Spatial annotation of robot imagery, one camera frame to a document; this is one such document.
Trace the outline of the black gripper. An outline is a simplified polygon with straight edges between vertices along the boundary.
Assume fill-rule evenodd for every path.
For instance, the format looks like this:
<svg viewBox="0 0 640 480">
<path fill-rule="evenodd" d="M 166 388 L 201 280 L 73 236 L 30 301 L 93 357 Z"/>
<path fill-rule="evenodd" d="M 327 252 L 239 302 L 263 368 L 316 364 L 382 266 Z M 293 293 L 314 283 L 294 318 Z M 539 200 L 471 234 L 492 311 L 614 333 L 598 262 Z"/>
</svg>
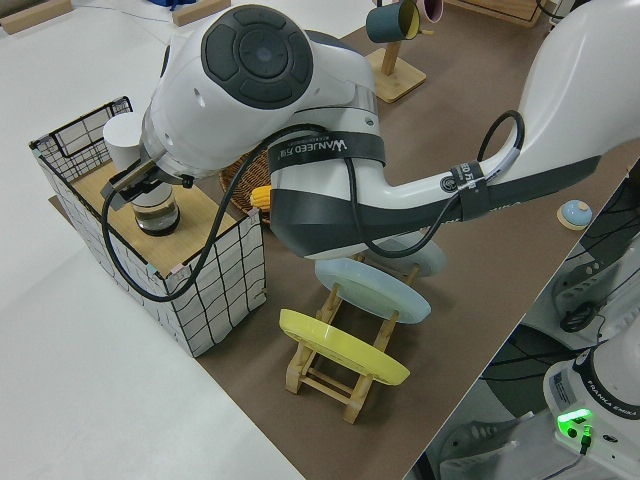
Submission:
<svg viewBox="0 0 640 480">
<path fill-rule="evenodd" d="M 159 186 L 159 182 L 170 185 L 179 185 L 185 189 L 193 187 L 193 177 L 186 174 L 172 175 L 164 170 L 154 167 L 149 174 L 152 181 L 144 181 L 136 184 L 129 184 L 119 190 L 119 196 L 125 202 L 133 202 L 135 199 L 144 194 L 149 194 Z"/>
</svg>

